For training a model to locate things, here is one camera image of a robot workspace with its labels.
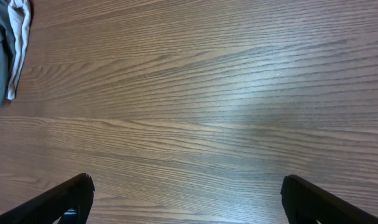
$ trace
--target clothing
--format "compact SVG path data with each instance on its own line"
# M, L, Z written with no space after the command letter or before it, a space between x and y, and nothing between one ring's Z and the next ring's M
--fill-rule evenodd
M15 59L15 38L9 22L7 3L0 0L0 106L6 95L9 71Z
M11 0L8 5L8 14L14 31L16 57L8 83L7 99L13 100L16 97L16 87L21 76L29 41L31 18L29 0Z

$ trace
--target brown wood tabletop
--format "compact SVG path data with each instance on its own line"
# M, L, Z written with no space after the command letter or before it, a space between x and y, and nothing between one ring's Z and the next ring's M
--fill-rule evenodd
M0 214L77 175L89 223L287 223L297 174L378 216L378 0L32 0Z

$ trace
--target dark fabric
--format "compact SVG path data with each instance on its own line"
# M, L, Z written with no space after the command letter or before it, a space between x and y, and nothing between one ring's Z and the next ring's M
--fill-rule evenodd
M15 38L9 22L7 2L0 0L0 106L4 101L9 71L15 57Z

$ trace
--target wooden surface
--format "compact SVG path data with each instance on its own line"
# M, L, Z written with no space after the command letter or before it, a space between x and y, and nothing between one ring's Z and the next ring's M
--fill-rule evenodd
M33 0L0 213L92 175L91 223L286 223L297 174L378 216L378 0Z

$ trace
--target black object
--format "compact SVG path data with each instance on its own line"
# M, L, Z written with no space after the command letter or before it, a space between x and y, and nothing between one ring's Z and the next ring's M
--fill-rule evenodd
M378 218L296 175L284 178L282 203L290 224L378 224Z
M0 215L0 224L85 224L90 214L95 187L88 174L46 191Z

